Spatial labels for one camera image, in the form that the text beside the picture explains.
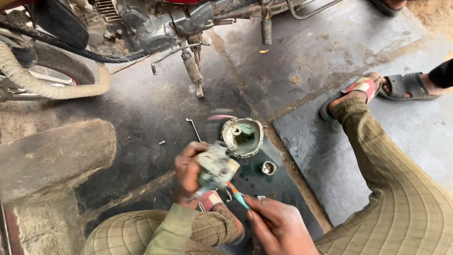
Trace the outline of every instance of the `hand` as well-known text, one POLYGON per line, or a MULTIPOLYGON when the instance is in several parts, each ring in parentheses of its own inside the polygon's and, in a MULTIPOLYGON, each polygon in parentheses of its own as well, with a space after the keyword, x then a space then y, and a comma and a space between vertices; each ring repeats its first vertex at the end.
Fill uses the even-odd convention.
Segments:
POLYGON ((252 229, 268 255, 318 255, 318 251, 296 207, 265 198, 245 195, 252 229))
POLYGON ((195 209, 198 205, 199 198, 192 199, 199 188, 198 174, 201 170, 195 156, 205 151, 208 146, 209 144, 205 142, 191 142, 174 160, 178 187, 175 202, 182 206, 195 209))

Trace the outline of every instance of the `red motorcycle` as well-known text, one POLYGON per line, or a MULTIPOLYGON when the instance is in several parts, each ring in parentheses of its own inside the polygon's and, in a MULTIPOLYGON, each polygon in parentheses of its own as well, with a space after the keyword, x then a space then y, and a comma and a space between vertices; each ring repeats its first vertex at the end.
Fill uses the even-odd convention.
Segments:
POLYGON ((290 10, 306 19, 341 0, 297 16, 305 0, 0 0, 0 101, 95 96, 110 88, 104 63, 181 52, 203 97, 203 31, 236 19, 262 18, 262 43, 272 44, 272 16, 290 10), (76 55, 95 60, 99 81, 76 55))

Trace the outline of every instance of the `green sleeve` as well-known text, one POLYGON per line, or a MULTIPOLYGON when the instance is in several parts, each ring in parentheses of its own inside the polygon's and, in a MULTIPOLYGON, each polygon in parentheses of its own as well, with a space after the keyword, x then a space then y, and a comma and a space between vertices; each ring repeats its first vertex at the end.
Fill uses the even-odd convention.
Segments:
POLYGON ((144 255, 183 255, 192 235, 195 210, 173 203, 154 232, 144 255))

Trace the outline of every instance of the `foot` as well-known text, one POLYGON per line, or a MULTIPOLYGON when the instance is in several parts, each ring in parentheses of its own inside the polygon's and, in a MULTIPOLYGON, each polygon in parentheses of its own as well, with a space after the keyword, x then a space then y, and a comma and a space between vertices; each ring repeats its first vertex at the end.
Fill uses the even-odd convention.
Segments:
POLYGON ((244 229, 242 228, 241 221, 238 218, 236 218, 236 216, 234 216, 234 214, 227 208, 227 206, 225 204, 216 204, 212 207, 211 211, 218 211, 218 212, 227 211, 227 212, 229 212, 233 216, 234 222, 236 223, 237 229, 239 230, 239 236, 242 235, 242 232, 244 231, 244 229))
MULTIPOLYGON (((429 94, 431 96, 443 96, 448 93, 448 88, 438 88, 436 85, 429 79, 428 74, 421 74, 420 78, 423 81, 423 84, 427 88, 429 94)), ((387 78, 382 78, 382 89, 390 95, 392 93, 392 86, 390 85, 390 81, 387 78)), ((408 92, 404 95, 405 98, 410 98, 412 95, 408 92)))
MULTIPOLYGON (((370 77, 374 81, 374 90, 375 90, 375 93, 377 94, 378 93, 377 90, 379 88, 382 78, 380 77, 380 75, 378 73, 372 73, 368 77, 370 77)), ((328 107, 329 111, 332 111, 332 109, 335 106, 337 106, 339 103, 343 102, 344 100, 346 100, 348 98, 360 98, 361 100, 363 100, 363 102, 366 102, 366 94, 364 92, 352 91, 352 92, 348 93, 347 95, 345 95, 344 97, 341 97, 337 100, 333 100, 329 104, 329 107, 328 107)))
POLYGON ((406 5, 406 0, 384 0, 384 3, 392 10, 399 10, 406 5))

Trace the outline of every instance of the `man's left hand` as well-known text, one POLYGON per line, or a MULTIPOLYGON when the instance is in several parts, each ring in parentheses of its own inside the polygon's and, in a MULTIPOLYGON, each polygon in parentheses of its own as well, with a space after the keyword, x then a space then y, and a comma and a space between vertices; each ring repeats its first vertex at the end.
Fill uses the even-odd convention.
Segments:
POLYGON ((200 199, 194 199, 193 195, 199 188, 198 175, 201 166, 195 156, 205 151, 208 146, 205 142, 191 142, 174 160, 178 185, 175 202, 182 206, 195 209, 198 205, 200 199))

